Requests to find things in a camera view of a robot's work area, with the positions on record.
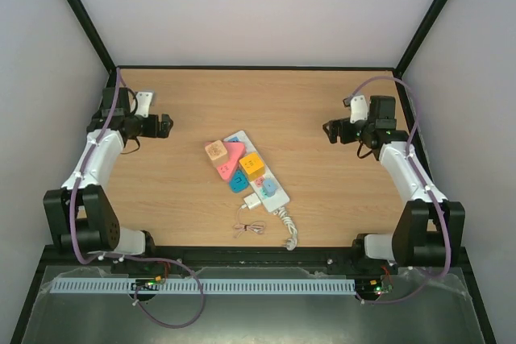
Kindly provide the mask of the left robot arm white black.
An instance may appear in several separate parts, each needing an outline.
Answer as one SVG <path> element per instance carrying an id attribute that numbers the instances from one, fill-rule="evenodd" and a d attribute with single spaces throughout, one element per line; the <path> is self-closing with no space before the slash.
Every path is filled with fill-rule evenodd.
<path id="1" fill-rule="evenodd" d="M 152 91 L 106 88 L 101 105 L 86 128 L 86 144 L 76 167 L 58 189 L 45 193 L 43 204 L 54 247 L 79 261 L 125 259 L 148 255 L 155 243 L 146 230 L 120 225 L 106 187 L 116 160 L 128 142 L 166 139 L 173 128 L 167 114 L 151 114 Z"/>

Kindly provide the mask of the white power strip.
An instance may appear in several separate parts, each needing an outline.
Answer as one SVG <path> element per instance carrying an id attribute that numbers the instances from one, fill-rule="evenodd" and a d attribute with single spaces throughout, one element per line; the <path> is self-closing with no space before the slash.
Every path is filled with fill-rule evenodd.
<path id="1" fill-rule="evenodd" d="M 290 202 L 289 195 L 247 134 L 244 131 L 237 131 L 223 141 L 242 143 L 245 146 L 245 152 L 238 162 L 239 170 L 269 213 L 274 215 L 285 213 L 286 206 Z"/>

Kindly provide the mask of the beige cube socket adapter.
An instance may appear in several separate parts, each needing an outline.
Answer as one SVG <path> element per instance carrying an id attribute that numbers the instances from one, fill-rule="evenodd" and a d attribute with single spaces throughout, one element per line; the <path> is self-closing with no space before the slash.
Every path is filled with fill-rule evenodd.
<path id="1" fill-rule="evenodd" d="M 216 140 L 212 143 L 208 143 L 204 146 L 204 149 L 211 164 L 215 168 L 224 165 L 229 161 L 228 150 L 226 149 L 223 141 L 221 140 Z"/>

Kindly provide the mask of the pink triangular socket adapter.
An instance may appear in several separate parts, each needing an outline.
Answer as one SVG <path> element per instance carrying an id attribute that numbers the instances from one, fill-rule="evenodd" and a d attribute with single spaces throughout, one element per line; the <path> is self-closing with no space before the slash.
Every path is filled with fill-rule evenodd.
<path id="1" fill-rule="evenodd" d="M 229 161 L 224 165 L 221 165 L 215 170 L 218 172 L 220 177 L 227 183 L 230 182 L 239 166 L 239 160 L 244 156 L 246 147 L 241 142 L 226 142 L 223 141 L 226 149 L 229 153 Z"/>

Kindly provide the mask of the blue socket adapter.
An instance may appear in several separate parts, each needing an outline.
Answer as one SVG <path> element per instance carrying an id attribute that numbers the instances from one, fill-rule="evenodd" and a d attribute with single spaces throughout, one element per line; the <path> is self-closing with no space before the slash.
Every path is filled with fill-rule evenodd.
<path id="1" fill-rule="evenodd" d="M 242 171 L 237 170 L 231 178 L 229 186 L 233 193 L 241 193 L 249 186 L 249 182 L 246 175 Z"/>

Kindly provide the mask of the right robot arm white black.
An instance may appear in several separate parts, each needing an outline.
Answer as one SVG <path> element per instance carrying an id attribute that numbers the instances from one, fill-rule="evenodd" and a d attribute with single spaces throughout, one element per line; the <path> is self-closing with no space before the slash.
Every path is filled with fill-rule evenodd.
<path id="1" fill-rule="evenodd" d="M 392 234 L 359 234 L 352 265 L 367 273 L 380 260 L 403 267 L 457 264 L 465 208 L 450 201 L 432 182 L 419 161 L 407 131 L 397 128 L 393 97 L 357 94 L 343 101 L 347 118 L 330 120 L 323 130 L 331 143 L 358 143 L 389 173 L 404 209 Z"/>

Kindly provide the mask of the yellow cube socket adapter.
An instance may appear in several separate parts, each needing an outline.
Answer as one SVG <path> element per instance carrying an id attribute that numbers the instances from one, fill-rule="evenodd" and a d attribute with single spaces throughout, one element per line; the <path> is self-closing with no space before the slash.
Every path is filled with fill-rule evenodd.
<path id="1" fill-rule="evenodd" d="M 265 174 L 265 164 L 256 152 L 251 152 L 239 160 L 239 166 L 249 181 Z"/>

